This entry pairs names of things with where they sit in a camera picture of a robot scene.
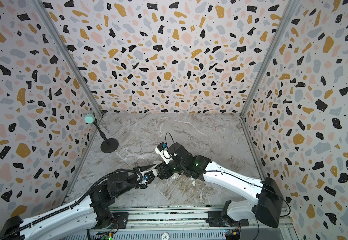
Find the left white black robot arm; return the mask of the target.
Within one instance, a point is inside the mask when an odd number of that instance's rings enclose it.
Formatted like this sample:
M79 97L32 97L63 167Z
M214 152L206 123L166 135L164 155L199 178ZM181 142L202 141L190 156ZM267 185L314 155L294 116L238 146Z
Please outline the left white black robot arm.
M146 189L154 179L168 179L165 163L119 169L101 177L80 198L53 211L21 219L11 217L0 232L0 240L59 240L79 230L118 229L121 221L110 211L116 198L133 189Z

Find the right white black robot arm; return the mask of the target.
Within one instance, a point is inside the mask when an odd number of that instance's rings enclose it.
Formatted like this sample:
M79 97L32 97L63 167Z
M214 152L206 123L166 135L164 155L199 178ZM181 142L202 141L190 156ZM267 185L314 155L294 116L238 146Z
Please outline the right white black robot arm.
M181 174L222 186L245 198L243 202L226 201L220 213L225 225L233 227L241 220L255 218L268 227L279 226L284 198L272 178L254 179L233 172L207 157L193 156L179 143L160 143L155 152L164 160L157 168L160 179Z

